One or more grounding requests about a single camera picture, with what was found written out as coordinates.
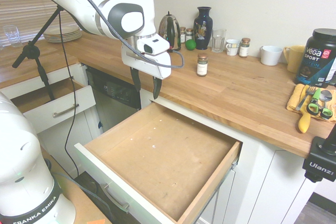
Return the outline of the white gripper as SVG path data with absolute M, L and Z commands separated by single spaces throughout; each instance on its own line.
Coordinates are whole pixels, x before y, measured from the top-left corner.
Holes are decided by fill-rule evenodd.
M 139 50 L 144 52 L 144 56 L 163 65 L 171 65 L 170 55 L 167 50 L 170 47 L 169 42 L 140 42 L 137 43 Z M 125 45 L 122 45 L 122 61 L 125 65 L 130 66 L 131 77 L 137 92 L 141 90 L 141 81 L 139 70 L 153 76 L 153 98 L 157 99 L 162 86 L 162 79 L 167 78 L 171 74 L 171 68 L 157 66 L 143 60 L 135 55 Z

